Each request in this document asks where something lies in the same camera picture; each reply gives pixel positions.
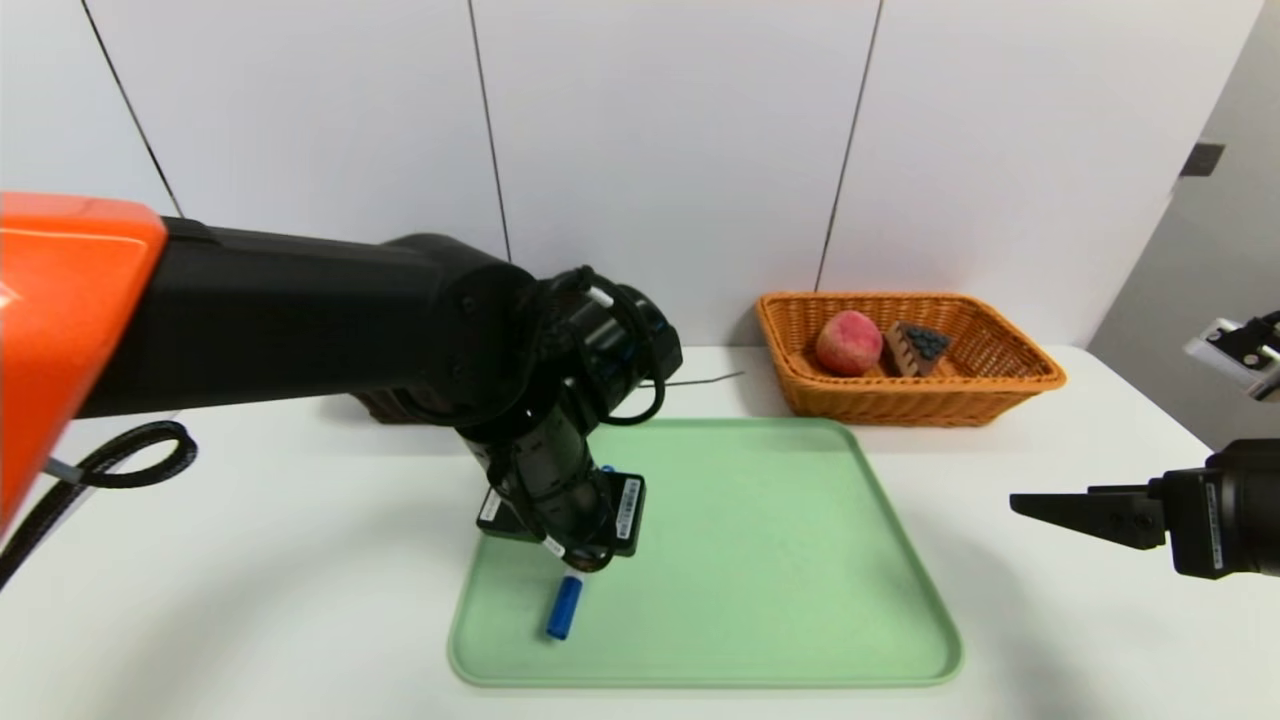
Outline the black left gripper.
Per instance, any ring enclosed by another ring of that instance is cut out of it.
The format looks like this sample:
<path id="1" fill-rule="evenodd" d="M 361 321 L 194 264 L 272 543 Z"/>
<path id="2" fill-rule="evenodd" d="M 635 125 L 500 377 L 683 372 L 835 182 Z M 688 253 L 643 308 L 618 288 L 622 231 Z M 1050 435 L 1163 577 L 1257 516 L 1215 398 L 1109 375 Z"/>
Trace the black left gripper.
<path id="1" fill-rule="evenodd" d="M 489 483 L 476 516 L 483 534 L 540 546 L 580 573 L 636 553 L 645 479 L 598 465 L 575 429 L 477 445 L 476 459 Z"/>

